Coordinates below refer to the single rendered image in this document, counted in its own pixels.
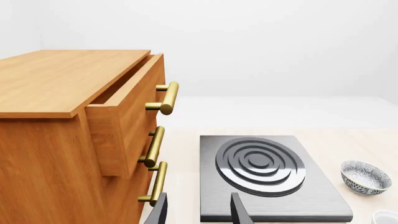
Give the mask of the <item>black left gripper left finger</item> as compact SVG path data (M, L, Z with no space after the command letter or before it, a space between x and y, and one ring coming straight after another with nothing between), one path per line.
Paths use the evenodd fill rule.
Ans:
M167 194L161 193L144 224L165 224L167 218Z

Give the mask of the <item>open wooden drawer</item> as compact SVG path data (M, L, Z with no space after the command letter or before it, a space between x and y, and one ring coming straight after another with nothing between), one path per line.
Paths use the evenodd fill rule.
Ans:
M155 87L164 83L164 56L148 55L85 108L103 176L130 177L134 142L157 115L145 104L161 101Z

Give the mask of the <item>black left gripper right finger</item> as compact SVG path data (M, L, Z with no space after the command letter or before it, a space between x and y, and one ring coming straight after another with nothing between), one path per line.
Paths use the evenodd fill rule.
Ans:
M254 224L236 192L231 194L230 210L233 224Z

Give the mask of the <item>flat black stove plate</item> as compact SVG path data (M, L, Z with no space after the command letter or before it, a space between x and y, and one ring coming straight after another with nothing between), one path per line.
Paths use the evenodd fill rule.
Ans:
M295 136L200 136L201 222L230 222L233 193L254 222L353 219Z

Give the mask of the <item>middle wooden drawer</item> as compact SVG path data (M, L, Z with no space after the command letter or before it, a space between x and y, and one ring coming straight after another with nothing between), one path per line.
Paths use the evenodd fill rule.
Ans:
M151 118L146 123L144 132L142 134L140 134L141 138L134 142L135 145L134 145L134 150L133 150L132 156L133 156L133 165L135 165L135 166L131 172L129 179L134 179L134 176L137 173L139 173L140 169L142 169L142 168L144 168L144 170L147 169L146 166L144 165L144 162L138 162L138 160L141 156L146 157L146 154L149 150L150 143L153 138L153 134L151 134L151 133L155 132L156 127L157 127L157 119Z

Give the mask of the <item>black patterned bowl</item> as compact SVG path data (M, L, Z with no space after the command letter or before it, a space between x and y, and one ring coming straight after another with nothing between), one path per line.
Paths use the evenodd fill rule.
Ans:
M392 180L379 168L361 161L344 161L340 165L343 182L360 195L379 195L392 186Z

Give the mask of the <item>wooden cabinet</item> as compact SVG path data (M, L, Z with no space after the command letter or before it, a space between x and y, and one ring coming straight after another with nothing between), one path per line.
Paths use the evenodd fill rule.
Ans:
M0 224L107 224L85 108L149 50L40 50L0 60Z

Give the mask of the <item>bottom wooden drawer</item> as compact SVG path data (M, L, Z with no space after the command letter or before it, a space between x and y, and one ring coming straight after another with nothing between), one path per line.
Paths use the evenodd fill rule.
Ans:
M107 224L139 224L144 203L138 197L147 194L152 174L144 164L138 164L129 179L103 178Z

